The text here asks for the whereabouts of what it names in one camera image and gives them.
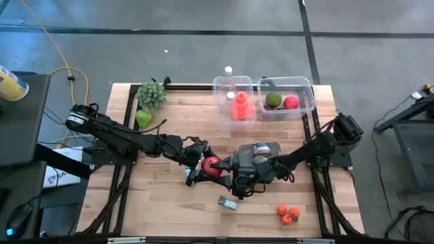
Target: orange bottle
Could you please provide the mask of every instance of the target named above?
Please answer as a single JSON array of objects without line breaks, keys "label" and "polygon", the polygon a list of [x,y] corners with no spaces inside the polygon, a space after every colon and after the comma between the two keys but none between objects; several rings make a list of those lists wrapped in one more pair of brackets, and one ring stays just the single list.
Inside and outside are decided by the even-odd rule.
[{"label": "orange bottle", "polygon": [[244,91],[239,91],[235,95],[232,102],[232,118],[237,120],[253,118],[253,108],[249,96]]}]

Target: butcher block tabletop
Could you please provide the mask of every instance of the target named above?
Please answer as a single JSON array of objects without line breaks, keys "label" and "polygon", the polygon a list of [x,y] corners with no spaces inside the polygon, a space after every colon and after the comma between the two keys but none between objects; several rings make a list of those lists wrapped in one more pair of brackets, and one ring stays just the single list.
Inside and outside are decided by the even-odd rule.
[{"label": "butcher block tabletop", "polygon": [[[106,114],[119,123],[124,120],[130,86],[131,83],[113,84]],[[323,125],[336,115],[332,88],[329,85],[314,85],[313,89],[319,122]],[[170,90],[167,91],[166,98],[167,103],[153,115],[148,128],[167,119],[161,127],[161,133],[183,138],[199,136],[210,142],[212,150],[220,158],[229,156],[242,144],[271,141],[280,143],[283,154],[291,153],[305,140],[301,119],[265,122],[257,116],[257,122],[247,131],[220,132],[214,122],[212,91]],[[135,114],[136,107],[137,100],[134,100],[132,115]],[[113,169],[113,166],[105,165],[90,176],[77,231],[88,227],[105,205]],[[239,201],[225,187],[212,182],[201,182],[188,187],[185,185],[184,167],[164,157],[152,159],[140,153],[132,170],[121,235],[320,237],[310,170],[306,163],[300,163],[293,173],[295,183],[274,180],[267,185],[265,193],[255,193]],[[363,232],[350,174],[342,168],[332,167],[330,177],[337,206],[349,222]],[[238,210],[219,206],[219,196],[238,202]],[[115,225],[118,203],[114,207],[111,229]],[[297,223],[281,225],[276,215],[276,207],[281,204],[300,210]],[[323,204],[328,228],[332,231],[330,211],[324,201]]]}]

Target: gray floor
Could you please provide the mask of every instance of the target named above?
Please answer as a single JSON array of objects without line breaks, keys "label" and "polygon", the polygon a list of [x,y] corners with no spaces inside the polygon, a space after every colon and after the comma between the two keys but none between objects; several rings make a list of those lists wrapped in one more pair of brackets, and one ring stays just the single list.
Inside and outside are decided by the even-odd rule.
[{"label": "gray floor", "polygon": [[[302,31],[297,0],[127,0],[29,1],[47,26],[172,30]],[[417,0],[305,0],[309,24],[318,32],[433,33],[434,4]],[[35,25],[17,0],[0,15],[0,26]],[[72,35],[53,38],[69,64],[90,78],[90,102],[102,111],[114,82],[142,82],[150,77],[174,82],[206,82],[231,65],[237,75],[306,76],[311,79],[304,37],[199,35]],[[64,66],[50,40],[39,33],[0,33],[0,64],[10,70],[47,73]],[[434,39],[313,38],[321,84],[331,85],[338,109],[354,116],[366,135],[352,152],[357,198],[366,232],[383,236],[391,222],[378,178],[372,126],[434,75]],[[65,118],[71,107],[66,71],[54,75],[47,106]],[[83,102],[84,80],[75,82]],[[401,108],[409,106],[411,101]],[[65,128],[44,119],[39,139],[61,138]],[[398,199],[396,190],[412,186],[395,134],[376,135],[387,196],[394,216],[404,207],[434,209],[434,195]],[[74,207],[53,209],[70,226]],[[46,231],[68,227],[44,222]],[[393,231],[391,237],[401,239]]]}]

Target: yellow can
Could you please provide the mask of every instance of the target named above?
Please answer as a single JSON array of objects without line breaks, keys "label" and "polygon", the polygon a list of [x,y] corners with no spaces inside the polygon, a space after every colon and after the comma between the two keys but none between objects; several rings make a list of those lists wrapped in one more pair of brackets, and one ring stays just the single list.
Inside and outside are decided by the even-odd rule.
[{"label": "yellow can", "polygon": [[8,101],[18,101],[27,93],[27,83],[0,65],[0,97]]}]

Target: small orange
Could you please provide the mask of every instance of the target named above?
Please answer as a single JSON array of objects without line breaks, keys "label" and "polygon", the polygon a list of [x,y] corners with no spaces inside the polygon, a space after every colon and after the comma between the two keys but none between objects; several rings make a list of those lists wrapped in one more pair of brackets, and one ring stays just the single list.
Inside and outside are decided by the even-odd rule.
[{"label": "small orange", "polygon": [[295,216],[297,218],[300,217],[300,210],[298,210],[298,208],[296,207],[291,207],[290,210],[288,210],[288,213],[291,217],[292,216]]},{"label": "small orange", "polygon": [[286,206],[285,205],[279,205],[277,206],[277,215],[284,216],[286,214]]},{"label": "small orange", "polygon": [[292,219],[291,219],[291,216],[289,214],[285,214],[284,216],[282,216],[282,218],[280,220],[282,221],[283,225],[292,224]]}]

